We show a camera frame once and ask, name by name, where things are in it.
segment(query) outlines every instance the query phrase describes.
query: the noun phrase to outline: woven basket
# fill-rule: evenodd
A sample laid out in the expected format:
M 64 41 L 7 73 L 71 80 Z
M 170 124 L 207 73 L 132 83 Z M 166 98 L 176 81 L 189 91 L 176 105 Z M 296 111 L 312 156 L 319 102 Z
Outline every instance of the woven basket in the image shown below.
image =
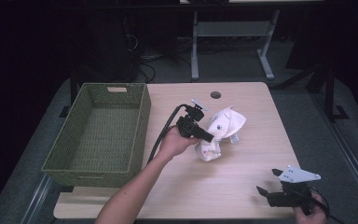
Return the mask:
M 145 84 L 85 83 L 43 165 L 64 186 L 120 188 L 142 168 Z

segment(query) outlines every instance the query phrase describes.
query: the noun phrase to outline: crumpled cloth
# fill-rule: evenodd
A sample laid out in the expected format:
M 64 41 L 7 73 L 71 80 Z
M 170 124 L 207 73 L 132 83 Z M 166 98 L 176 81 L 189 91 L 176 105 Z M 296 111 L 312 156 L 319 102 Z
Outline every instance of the crumpled cloth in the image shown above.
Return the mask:
M 220 141 L 223 138 L 230 137 L 231 143 L 239 141 L 237 131 L 246 122 L 246 117 L 232 110 L 232 107 L 224 108 L 210 118 L 207 132 L 214 136 L 211 143 L 202 140 L 196 144 L 196 152 L 203 161 L 211 161 L 222 156 Z

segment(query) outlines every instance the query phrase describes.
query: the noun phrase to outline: white cloth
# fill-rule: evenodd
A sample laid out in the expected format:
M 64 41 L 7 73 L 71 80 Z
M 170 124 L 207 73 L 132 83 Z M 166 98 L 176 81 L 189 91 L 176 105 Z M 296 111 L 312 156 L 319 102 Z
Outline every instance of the white cloth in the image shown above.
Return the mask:
M 245 123 L 246 117 L 231 108 L 232 106 L 229 106 L 210 118 L 207 132 L 214 136 L 211 143 L 202 140 L 196 144 L 196 152 L 203 161 L 211 161 L 222 156 L 219 143 L 223 138 L 231 137 L 231 143 L 238 141 L 237 131 Z

